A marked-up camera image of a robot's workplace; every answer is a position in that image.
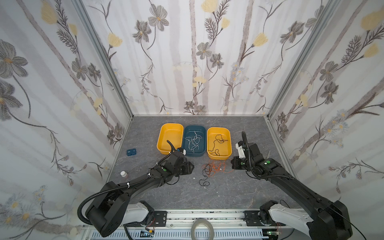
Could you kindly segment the yellow plastic tray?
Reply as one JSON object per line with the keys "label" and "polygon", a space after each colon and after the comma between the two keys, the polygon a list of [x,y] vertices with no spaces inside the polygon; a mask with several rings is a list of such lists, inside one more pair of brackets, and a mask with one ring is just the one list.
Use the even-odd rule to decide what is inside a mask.
{"label": "yellow plastic tray", "polygon": [[166,123],[162,125],[157,142],[157,149],[163,155],[167,155],[171,151],[171,146],[168,141],[172,143],[175,149],[182,146],[184,134],[184,127],[181,124]]}
{"label": "yellow plastic tray", "polygon": [[227,128],[207,130],[207,153],[210,159],[225,161],[232,155],[231,133]]}

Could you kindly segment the aluminium mounting rail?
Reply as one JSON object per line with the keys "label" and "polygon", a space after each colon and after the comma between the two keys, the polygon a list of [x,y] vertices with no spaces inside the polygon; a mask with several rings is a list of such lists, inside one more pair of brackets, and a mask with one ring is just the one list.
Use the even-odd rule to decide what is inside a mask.
{"label": "aluminium mounting rail", "polygon": [[121,223],[92,240],[283,240],[293,233],[310,235],[313,219],[300,209],[280,204],[262,222],[260,210],[150,210],[130,205]]}

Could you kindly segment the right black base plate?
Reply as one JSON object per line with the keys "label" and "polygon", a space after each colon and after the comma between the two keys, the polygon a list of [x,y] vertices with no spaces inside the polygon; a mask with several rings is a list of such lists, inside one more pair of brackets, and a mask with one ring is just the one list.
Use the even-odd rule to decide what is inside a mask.
{"label": "right black base plate", "polygon": [[247,227],[278,227],[284,224],[274,222],[271,217],[265,218],[265,214],[260,214],[259,210],[244,211],[244,221]]}

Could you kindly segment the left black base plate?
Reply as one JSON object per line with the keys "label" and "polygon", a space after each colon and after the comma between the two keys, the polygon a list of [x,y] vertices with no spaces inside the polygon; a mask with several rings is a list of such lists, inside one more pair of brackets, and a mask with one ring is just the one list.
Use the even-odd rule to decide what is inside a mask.
{"label": "left black base plate", "polygon": [[145,227],[165,227],[167,223],[167,211],[154,211],[149,212],[147,219],[145,220]]}

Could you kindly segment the small blue box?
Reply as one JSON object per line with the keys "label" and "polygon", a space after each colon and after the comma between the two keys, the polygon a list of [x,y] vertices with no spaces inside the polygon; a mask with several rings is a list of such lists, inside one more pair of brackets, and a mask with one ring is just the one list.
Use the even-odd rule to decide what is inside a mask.
{"label": "small blue box", "polygon": [[137,150],[136,149],[128,149],[126,151],[126,155],[129,157],[129,156],[134,156],[137,154]]}

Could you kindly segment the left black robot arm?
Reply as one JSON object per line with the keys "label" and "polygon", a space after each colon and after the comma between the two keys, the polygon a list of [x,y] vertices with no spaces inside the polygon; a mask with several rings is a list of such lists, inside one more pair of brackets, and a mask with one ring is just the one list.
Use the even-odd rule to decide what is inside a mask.
{"label": "left black robot arm", "polygon": [[149,172],[130,181],[106,183],[98,192],[83,200],[78,209],[78,218],[94,226],[102,237],[111,235],[120,225],[127,224],[130,200],[136,195],[159,188],[174,178],[192,174],[195,166],[180,150],[172,151],[161,159]]}

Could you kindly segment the left yellow plastic tray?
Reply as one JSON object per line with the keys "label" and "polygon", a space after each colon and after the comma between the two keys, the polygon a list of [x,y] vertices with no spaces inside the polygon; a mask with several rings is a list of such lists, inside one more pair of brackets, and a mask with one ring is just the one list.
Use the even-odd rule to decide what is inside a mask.
{"label": "left yellow plastic tray", "polygon": [[157,142],[157,149],[163,155],[167,155],[171,151],[171,146],[168,141],[172,143],[175,149],[182,146],[184,134],[184,127],[181,124],[166,123],[162,125]]}

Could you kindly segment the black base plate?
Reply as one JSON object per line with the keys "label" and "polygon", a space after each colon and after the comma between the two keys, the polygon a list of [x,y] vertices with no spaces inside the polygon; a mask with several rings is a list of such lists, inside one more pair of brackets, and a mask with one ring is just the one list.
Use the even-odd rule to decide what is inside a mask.
{"label": "black base plate", "polygon": [[260,214],[259,210],[244,211],[244,221],[247,227],[278,227],[284,224],[274,222],[271,217],[265,218],[265,214]]}
{"label": "black base plate", "polygon": [[149,212],[147,219],[145,220],[145,227],[165,227],[167,223],[167,211],[154,211]]}

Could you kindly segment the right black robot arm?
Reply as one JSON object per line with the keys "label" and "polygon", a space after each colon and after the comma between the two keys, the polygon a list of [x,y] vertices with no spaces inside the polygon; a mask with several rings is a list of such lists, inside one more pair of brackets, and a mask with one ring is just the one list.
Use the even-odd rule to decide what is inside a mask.
{"label": "right black robot arm", "polygon": [[303,212],[286,208],[276,201],[260,207],[258,219],[264,226],[273,223],[287,225],[313,240],[347,240],[353,235],[347,207],[317,194],[272,158],[265,159],[257,144],[246,140],[236,144],[238,156],[231,160],[234,170],[245,170],[250,177],[265,180],[283,190],[298,203]]}

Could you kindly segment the right yellow plastic tray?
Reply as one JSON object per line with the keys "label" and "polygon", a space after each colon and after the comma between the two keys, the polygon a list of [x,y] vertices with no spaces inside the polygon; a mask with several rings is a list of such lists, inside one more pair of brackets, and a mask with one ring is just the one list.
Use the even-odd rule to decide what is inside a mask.
{"label": "right yellow plastic tray", "polygon": [[207,153],[210,159],[225,161],[232,155],[231,133],[227,128],[207,130]]}

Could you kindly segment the tape roll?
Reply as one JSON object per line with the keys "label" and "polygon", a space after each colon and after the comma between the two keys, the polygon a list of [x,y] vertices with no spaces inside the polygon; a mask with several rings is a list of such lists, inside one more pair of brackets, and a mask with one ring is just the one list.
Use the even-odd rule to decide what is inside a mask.
{"label": "tape roll", "polygon": [[191,227],[190,233],[192,240],[197,240],[198,238],[213,240],[215,237],[214,227],[206,219],[196,219]]}

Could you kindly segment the teal plastic tray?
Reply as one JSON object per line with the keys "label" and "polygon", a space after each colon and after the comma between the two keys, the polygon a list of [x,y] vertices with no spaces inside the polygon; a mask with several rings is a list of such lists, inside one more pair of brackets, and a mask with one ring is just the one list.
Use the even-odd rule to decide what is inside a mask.
{"label": "teal plastic tray", "polygon": [[188,157],[202,157],[207,151],[207,130],[203,126],[189,125],[184,129],[182,148]]}

